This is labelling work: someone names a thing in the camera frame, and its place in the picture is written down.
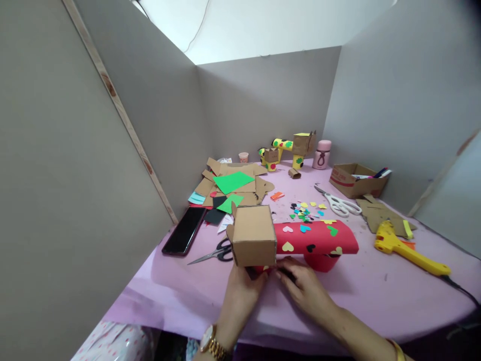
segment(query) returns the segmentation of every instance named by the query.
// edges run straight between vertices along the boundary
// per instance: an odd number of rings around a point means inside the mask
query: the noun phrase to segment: white-handled scissors
[[[320,189],[317,185],[314,185],[314,188],[321,192],[324,197],[326,197],[332,211],[338,216],[347,218],[349,217],[349,213],[352,213],[356,216],[362,213],[361,207],[359,207],[357,204],[336,198]]]

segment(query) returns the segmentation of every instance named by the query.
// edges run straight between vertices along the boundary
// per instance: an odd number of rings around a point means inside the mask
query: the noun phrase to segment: gray panel
[[[407,213],[479,126],[472,19],[449,0],[403,0],[342,47],[324,136],[331,160],[393,170],[382,198]]]
[[[479,241],[479,179],[481,135],[471,141],[415,217],[464,250],[481,259]]]
[[[0,34],[0,359],[65,361],[172,223],[62,2]]]
[[[340,47],[199,65],[216,157],[316,130],[321,138]],[[283,158],[292,159],[289,152]]]
[[[128,0],[77,0],[175,214],[212,156],[197,69]]]

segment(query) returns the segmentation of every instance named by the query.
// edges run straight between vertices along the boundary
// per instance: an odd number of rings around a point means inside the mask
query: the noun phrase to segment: gold watch
[[[204,353],[209,351],[210,354],[217,361],[230,360],[232,359],[231,354],[225,348],[223,348],[215,339],[216,329],[217,326],[215,324],[212,324],[204,332],[202,340],[200,340],[200,352]]]

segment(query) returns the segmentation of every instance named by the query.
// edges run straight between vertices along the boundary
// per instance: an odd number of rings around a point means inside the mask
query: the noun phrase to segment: scissors
[[[219,242],[215,251],[213,251],[212,253],[209,253],[208,255],[200,257],[199,259],[196,259],[193,262],[190,262],[188,265],[198,263],[198,262],[202,262],[202,261],[205,261],[206,259],[209,259],[209,258],[212,258],[212,257],[217,257],[218,260],[222,261],[222,262],[229,262],[229,261],[232,261],[232,257],[225,258],[225,256],[229,253],[231,253],[231,255],[232,255],[232,246],[230,245],[229,238],[226,237],[222,241]]]
[[[347,218],[349,217],[349,212],[354,215],[361,214],[362,209],[357,204],[336,198],[320,189],[317,185],[314,185],[314,188],[317,189],[317,191],[319,191],[324,197],[326,197],[326,199],[329,201],[332,211],[338,216]]]

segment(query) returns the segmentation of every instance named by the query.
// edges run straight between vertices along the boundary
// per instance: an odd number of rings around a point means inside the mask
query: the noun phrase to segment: yellow glue gun
[[[434,276],[451,274],[451,270],[448,266],[431,261],[429,258],[424,257],[420,253],[417,253],[402,243],[396,237],[391,221],[384,221],[379,225],[374,247],[378,251],[387,254],[390,254],[394,251]]]

